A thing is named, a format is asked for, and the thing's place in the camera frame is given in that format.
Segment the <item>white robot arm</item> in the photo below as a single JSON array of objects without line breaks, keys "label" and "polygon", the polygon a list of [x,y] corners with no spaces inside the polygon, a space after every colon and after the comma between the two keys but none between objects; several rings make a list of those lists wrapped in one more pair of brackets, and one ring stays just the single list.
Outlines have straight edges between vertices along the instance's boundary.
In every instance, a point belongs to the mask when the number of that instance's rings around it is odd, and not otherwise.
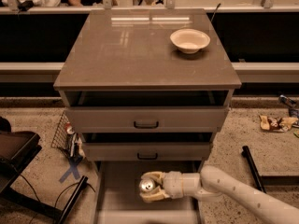
[{"label": "white robot arm", "polygon": [[204,166],[200,173],[144,173],[139,190],[146,203],[185,196],[208,202],[225,194],[250,210],[265,224],[299,224],[298,208],[244,184],[210,165]]}]

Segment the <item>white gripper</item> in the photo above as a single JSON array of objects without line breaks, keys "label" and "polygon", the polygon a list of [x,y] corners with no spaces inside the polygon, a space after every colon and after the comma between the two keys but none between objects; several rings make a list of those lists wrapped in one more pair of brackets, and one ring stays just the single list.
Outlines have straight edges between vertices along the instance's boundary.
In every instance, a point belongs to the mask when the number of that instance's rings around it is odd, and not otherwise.
[{"label": "white gripper", "polygon": [[171,171],[164,173],[160,171],[146,172],[142,179],[150,178],[163,188],[157,187],[149,192],[141,192],[140,197],[145,203],[161,201],[167,198],[178,199],[183,197],[182,173]]}]

